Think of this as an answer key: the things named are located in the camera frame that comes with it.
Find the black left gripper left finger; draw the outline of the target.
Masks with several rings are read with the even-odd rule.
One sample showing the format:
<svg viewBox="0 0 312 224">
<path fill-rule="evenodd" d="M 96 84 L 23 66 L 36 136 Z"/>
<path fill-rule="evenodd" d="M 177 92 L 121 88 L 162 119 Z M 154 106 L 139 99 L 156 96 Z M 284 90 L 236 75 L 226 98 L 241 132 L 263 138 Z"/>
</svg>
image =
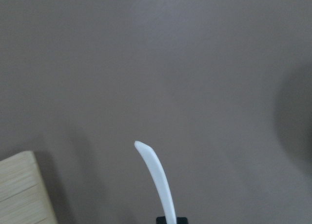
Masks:
<svg viewBox="0 0 312 224">
<path fill-rule="evenodd" d="M 156 224 L 167 224 L 166 217 L 165 216 L 157 217 L 156 218 Z"/>
</svg>

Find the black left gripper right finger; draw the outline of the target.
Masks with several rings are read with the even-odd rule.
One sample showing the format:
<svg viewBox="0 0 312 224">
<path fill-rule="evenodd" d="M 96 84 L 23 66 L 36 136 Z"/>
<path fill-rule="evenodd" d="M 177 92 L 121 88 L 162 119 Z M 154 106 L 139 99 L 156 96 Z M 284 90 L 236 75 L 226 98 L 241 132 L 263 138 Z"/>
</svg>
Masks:
<svg viewBox="0 0 312 224">
<path fill-rule="evenodd" d="M 188 224 L 188 219 L 186 217 L 177 217 L 176 223 L 177 224 Z"/>
</svg>

